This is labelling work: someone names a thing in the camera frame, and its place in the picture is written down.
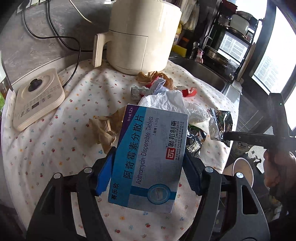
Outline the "person's right hand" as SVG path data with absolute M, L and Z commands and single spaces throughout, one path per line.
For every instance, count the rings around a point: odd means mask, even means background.
M 292 152 L 278 152 L 274 156 L 264 152 L 264 183 L 267 187 L 283 185 L 285 193 L 295 185 L 295 156 Z

